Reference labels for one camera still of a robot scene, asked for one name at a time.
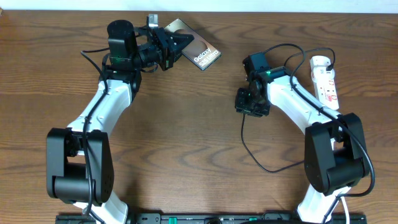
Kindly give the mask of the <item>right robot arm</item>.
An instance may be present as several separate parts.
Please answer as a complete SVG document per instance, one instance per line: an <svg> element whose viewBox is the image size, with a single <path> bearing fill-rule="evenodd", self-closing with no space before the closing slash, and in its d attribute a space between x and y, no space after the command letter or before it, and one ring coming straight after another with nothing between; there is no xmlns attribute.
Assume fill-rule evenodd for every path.
<svg viewBox="0 0 398 224"><path fill-rule="evenodd" d="M327 223L339 201L373 190L375 170L357 115L327 107L285 67L248 68L246 78L249 86L238 90L236 111L262 117L276 106L305 137L303 164L310 185L297 207L302 222Z"/></svg>

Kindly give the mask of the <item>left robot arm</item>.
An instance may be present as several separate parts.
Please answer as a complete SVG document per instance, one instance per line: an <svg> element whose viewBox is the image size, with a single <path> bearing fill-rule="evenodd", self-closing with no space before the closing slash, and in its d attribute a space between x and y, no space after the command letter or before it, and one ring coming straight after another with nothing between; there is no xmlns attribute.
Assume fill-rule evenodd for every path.
<svg viewBox="0 0 398 224"><path fill-rule="evenodd" d="M142 27L113 21L107 33L93 99L66 128L52 128L47 135L47 193L82 210L81 215L58 215L57 223L136 222L136 214L113 189L109 137L137 95L142 73L172 68L194 39L159 27L154 14Z"/></svg>

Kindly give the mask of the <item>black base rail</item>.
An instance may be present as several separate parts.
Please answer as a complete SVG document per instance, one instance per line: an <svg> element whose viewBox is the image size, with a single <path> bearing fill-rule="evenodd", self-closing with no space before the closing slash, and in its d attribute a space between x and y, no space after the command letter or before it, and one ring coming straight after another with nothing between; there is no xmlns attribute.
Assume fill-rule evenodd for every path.
<svg viewBox="0 0 398 224"><path fill-rule="evenodd" d="M99 221L100 218L85 218L79 215L57 215L55 218L56 224L72 224L72 223L105 223L104 219ZM207 223L309 223L303 222L299 219L298 215L291 212L272 211L263 215L161 215L159 213L140 213L136 215L129 215L126 223L136 224L207 224ZM326 223L346 223L346 216L344 214L334 214L331 220ZM367 224L366 215L349 215L349 223L354 224Z"/></svg>

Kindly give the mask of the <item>white power strip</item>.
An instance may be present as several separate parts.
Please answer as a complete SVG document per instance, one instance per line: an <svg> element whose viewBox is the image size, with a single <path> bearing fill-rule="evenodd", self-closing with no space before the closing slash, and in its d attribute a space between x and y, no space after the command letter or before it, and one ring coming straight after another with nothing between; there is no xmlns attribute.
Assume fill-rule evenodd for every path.
<svg viewBox="0 0 398 224"><path fill-rule="evenodd" d="M315 89L315 97L323 105L339 109L339 102L335 86L335 71L329 69L331 61L328 57L316 55L310 59L311 78Z"/></svg>

